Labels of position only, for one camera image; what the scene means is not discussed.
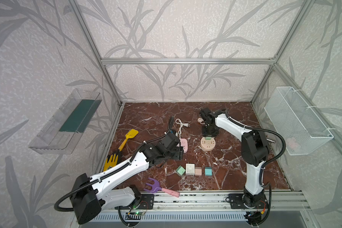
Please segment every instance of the brown marble table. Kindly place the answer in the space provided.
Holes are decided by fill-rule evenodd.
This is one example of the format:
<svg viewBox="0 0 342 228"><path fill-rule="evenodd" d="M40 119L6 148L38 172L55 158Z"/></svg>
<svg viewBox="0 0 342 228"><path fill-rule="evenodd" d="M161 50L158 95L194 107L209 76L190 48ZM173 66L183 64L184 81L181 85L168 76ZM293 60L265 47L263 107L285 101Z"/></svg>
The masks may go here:
<svg viewBox="0 0 342 228"><path fill-rule="evenodd" d="M172 190L241 190L246 182L246 163L241 158L240 141L221 129L215 138L216 146L212 151L204 152L200 148L201 125L197 122L200 108L210 110L229 108L229 115L250 126L258 127L257 117L249 102L182 102L182 103L126 103L110 152L119 147L130 129L139 131L129 139L123 149L123 159L129 158L144 140L154 139L164 134L170 116L180 118L190 126L183 127L182 138L188 141L188 151L182 161L169 160L162 168L152 167L122 184L119 188L136 185L143 190L148 177L157 179L161 187ZM185 168L186 163L202 167L202 176L178 176L178 166ZM204 168L211 167L213 175L206 177ZM278 163L270 163L264 172L264 182L270 181L273 189L289 189Z"/></svg>

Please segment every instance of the purple fork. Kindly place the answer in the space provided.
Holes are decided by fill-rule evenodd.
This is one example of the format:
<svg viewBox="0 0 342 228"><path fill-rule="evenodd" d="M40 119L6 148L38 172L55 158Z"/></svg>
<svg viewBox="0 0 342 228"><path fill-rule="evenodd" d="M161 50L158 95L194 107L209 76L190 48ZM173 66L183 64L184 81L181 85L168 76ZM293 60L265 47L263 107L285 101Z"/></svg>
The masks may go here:
<svg viewBox="0 0 342 228"><path fill-rule="evenodd" d="M153 178L151 178L151 177L149 177L148 179L154 181L155 183L154 183L154 184L151 184L151 183L148 183L148 182L147 182L146 185L151 186L152 189L151 189L151 190L148 190L148 189L145 189L145 188L144 188L143 190L145 190L146 192L156 193L156 192L158 192L158 191L163 191L163 192L165 192L165 193L167 193L167 194L170 194L170 195L172 195L172 196L175 196L175 197L179 197L179 196L180 196L180 193L179 193L179 192L176 192L176 191L173 191L173 190L170 190L170 189L166 189L166 188L161 188L161 187L160 187L160 182L158 182L158 180L153 179Z"/></svg>

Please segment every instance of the mint green cube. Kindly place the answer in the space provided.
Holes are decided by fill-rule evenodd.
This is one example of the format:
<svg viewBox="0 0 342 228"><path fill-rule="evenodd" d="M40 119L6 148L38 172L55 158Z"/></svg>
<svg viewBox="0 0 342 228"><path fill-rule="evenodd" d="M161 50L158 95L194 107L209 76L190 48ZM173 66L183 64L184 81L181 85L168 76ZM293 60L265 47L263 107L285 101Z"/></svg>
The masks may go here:
<svg viewBox="0 0 342 228"><path fill-rule="evenodd" d="M205 167L205 176L211 176L211 167Z"/></svg>
<svg viewBox="0 0 342 228"><path fill-rule="evenodd" d="M177 168L177 170L176 170L176 173L177 173L179 176L184 175L184 173L185 173L184 167L179 166L179 167Z"/></svg>

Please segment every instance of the white square box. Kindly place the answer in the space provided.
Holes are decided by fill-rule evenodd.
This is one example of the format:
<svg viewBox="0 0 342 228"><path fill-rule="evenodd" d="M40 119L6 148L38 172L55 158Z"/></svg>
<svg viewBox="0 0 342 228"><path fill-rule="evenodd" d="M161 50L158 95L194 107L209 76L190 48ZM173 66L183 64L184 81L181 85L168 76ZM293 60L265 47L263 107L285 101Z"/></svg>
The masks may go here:
<svg viewBox="0 0 342 228"><path fill-rule="evenodd" d="M186 164L186 175L195 175L195 164Z"/></svg>

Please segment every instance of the wall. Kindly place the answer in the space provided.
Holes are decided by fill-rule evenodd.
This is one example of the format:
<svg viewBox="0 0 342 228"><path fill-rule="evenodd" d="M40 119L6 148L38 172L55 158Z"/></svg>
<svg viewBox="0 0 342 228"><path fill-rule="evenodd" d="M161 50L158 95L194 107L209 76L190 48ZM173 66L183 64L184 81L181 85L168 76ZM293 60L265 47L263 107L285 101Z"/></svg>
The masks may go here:
<svg viewBox="0 0 342 228"><path fill-rule="evenodd" d="M316 1L279 64L342 134L342 1ZM254 103L262 126L270 129L263 108L277 86L286 85L273 73ZM285 153L280 164L320 226L342 228L342 155L333 143L309 155Z"/></svg>
<svg viewBox="0 0 342 228"><path fill-rule="evenodd" d="M0 227L63 227L69 214L53 203L93 173L118 109L66 4L0 0ZM74 88L103 98L76 149L29 149Z"/></svg>
<svg viewBox="0 0 342 228"><path fill-rule="evenodd" d="M102 58L270 58L302 2L78 0ZM221 67L116 65L108 71L127 101L238 101L249 100L267 69Z"/></svg>

